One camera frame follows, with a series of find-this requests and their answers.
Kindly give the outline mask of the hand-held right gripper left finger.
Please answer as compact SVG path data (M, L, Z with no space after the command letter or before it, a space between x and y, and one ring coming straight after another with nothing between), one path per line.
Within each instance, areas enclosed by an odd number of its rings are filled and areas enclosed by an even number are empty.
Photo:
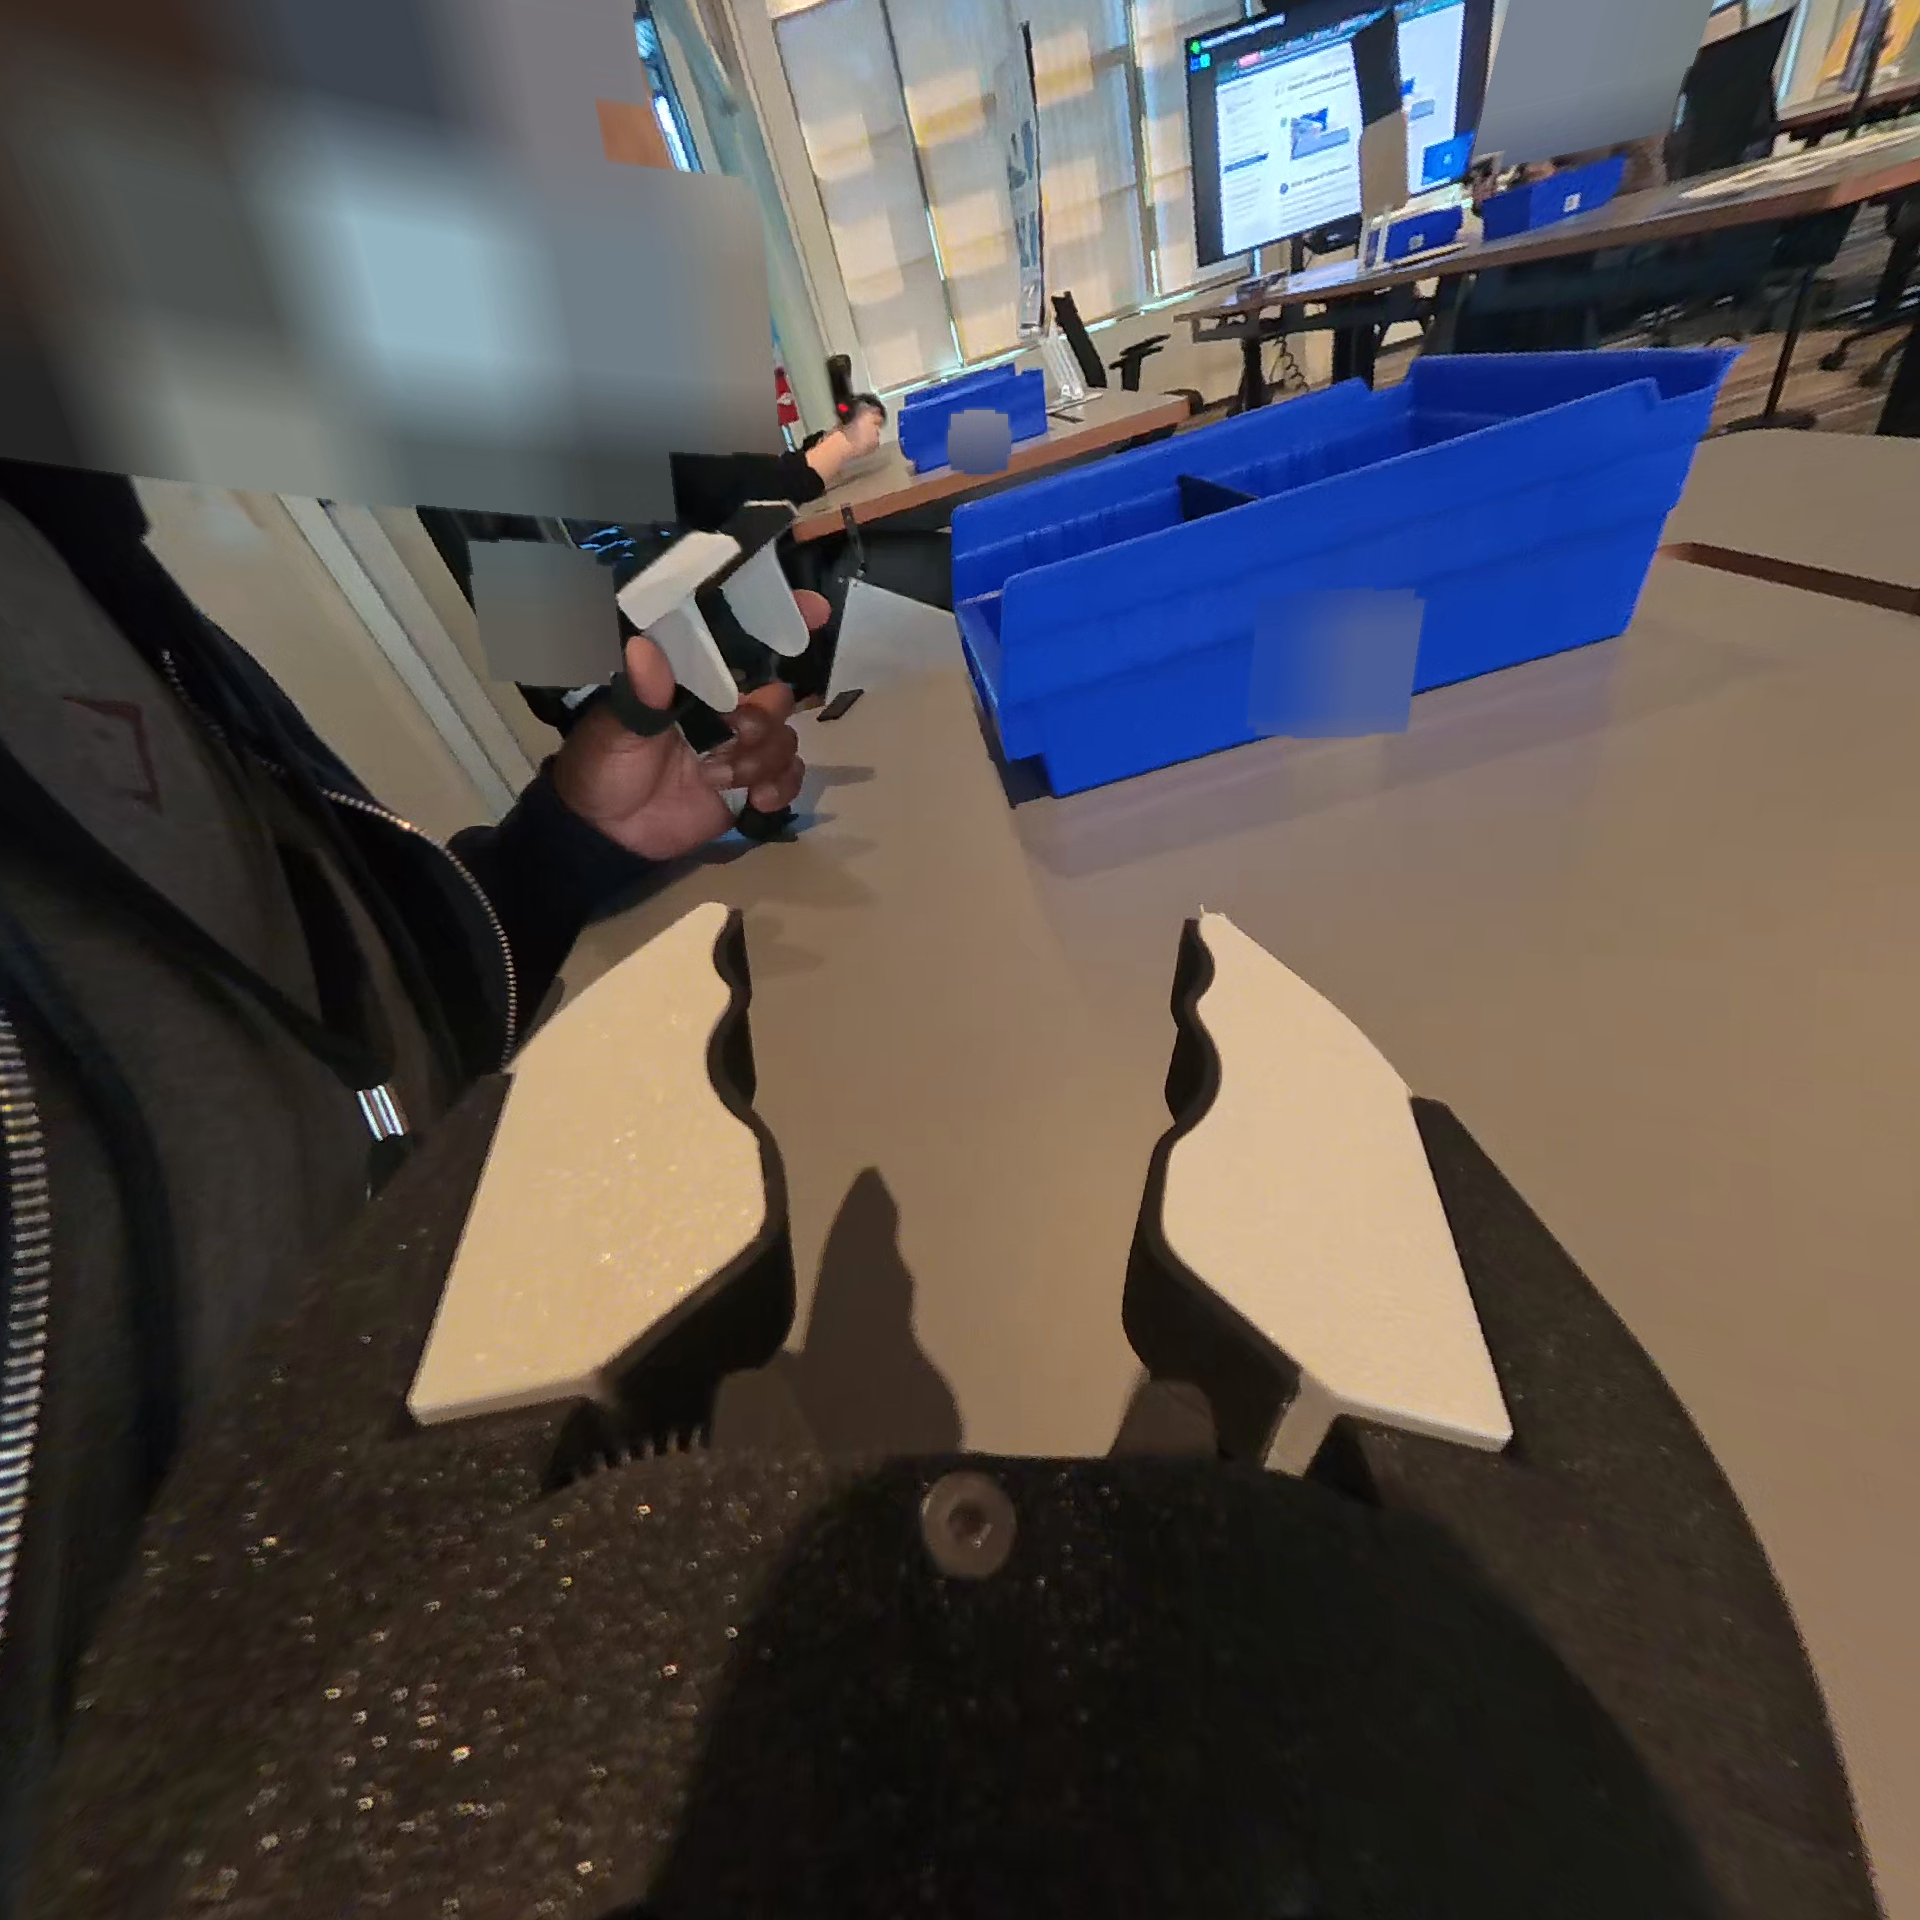
M418 1427L588 1402L662 1448L781 1351L797 1279L752 1001L741 912L698 904L522 1047L407 1394Z

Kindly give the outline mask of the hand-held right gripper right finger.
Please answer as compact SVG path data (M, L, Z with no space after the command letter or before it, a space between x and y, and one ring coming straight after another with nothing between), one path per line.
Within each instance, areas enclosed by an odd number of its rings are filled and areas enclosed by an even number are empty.
M1515 1418L1420 1138L1354 1021L1232 918L1181 931L1167 1132L1120 1324L1218 1452L1302 1477L1340 1419L1501 1455Z

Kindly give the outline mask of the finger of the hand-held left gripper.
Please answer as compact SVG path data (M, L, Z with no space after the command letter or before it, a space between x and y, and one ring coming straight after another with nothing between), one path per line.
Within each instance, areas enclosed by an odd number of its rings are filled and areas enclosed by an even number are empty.
M958 621L867 577L851 577L817 719L892 685L958 672Z

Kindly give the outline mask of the large blue plastic bin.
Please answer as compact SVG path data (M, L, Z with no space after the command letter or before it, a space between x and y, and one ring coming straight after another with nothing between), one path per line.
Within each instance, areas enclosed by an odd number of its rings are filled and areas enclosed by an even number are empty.
M1067 797L1277 734L1335 597L1420 617L1412 694L1620 637L1737 355L1420 357L961 507L1002 757Z

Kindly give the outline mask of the another person's forearm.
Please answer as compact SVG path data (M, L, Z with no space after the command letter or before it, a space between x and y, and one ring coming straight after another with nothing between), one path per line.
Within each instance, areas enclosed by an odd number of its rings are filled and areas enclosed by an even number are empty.
M784 501L810 507L828 491L802 451L781 455L671 455L668 485L677 527L724 532L752 502Z

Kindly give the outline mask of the person's left forearm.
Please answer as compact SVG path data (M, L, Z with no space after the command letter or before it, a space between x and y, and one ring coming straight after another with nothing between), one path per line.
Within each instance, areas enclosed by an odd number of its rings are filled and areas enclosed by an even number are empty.
M455 1038L474 1069L514 1059L587 925L634 904L660 874L562 797L562 755L497 825L455 835L442 852L455 935L471 982Z

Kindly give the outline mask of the person's left hand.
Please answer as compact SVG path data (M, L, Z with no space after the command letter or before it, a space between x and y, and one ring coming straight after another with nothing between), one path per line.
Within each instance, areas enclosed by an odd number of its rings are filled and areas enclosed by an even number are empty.
M694 745L677 722L637 734L598 701L547 778L588 829L634 858L674 864L731 831L738 811L787 825L805 774L794 711L784 679L752 685L717 718L720 744Z

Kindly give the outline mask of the short wooden desk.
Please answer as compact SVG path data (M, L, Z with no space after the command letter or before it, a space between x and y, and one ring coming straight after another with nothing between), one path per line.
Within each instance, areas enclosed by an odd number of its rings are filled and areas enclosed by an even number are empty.
M845 532L845 515L857 528L901 515L917 515L931 507L948 507L981 495L1002 491L1052 469L1087 462L1115 447L1134 447L1155 435L1168 435L1192 415L1174 394L1142 394L1110 388L1098 392L1067 415L1048 418L1041 437L1014 442L1008 465L995 474L964 474L958 469L914 471L897 447L885 447L868 469L832 485L820 501L797 512L794 539L811 544Z

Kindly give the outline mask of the black swivel chair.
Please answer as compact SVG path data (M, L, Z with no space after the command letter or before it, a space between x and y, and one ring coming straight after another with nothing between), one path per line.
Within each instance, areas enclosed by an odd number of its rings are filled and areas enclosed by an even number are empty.
M1078 308L1074 294L1060 291L1060 294L1048 298L1048 304L1052 304L1052 317L1055 317L1055 334L1068 348L1068 359L1078 372L1081 388L1105 392L1112 385L1112 375L1115 375L1120 392L1138 394L1140 385L1142 385L1142 362L1152 355L1162 352L1168 334L1140 338L1131 345L1120 348L1117 357L1102 359L1098 344L1092 339L1092 329Z

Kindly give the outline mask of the window with white blinds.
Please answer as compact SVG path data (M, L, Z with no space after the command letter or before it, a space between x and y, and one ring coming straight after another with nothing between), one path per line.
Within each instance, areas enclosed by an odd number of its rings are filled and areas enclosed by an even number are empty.
M1048 294L1115 324L1202 279L1181 51L1224 21L1221 4L770 4L857 348L882 392L1021 345L995 142L1005 9L1034 38Z

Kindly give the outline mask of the person's torso in zip hoodie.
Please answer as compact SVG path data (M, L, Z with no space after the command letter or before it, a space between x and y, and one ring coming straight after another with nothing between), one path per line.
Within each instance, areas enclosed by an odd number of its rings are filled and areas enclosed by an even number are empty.
M2 462L2 1915L157 1488L514 1044L514 954L150 549Z

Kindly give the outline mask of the large display screen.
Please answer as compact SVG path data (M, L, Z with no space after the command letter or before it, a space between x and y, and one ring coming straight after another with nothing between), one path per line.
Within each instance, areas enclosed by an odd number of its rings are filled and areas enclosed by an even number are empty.
M1354 245L1465 179L1494 4L1262 4L1184 47L1200 265L1300 238Z

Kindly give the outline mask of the long wooden desk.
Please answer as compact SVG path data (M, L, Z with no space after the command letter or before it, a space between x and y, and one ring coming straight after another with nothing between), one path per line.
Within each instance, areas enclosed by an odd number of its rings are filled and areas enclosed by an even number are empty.
M1332 382L1378 382L1382 339L1415 327L1424 357L1591 352L1774 338L1768 388L1722 435L1805 432L1788 372L1818 284L1862 209L1917 195L1917 118L1848 141L1748 161L1697 179L1618 195L1515 238L1478 238L1410 259L1347 259L1245 284L1188 314L1198 345L1232 345L1237 408L1270 399L1262 355L1294 334L1332 338Z

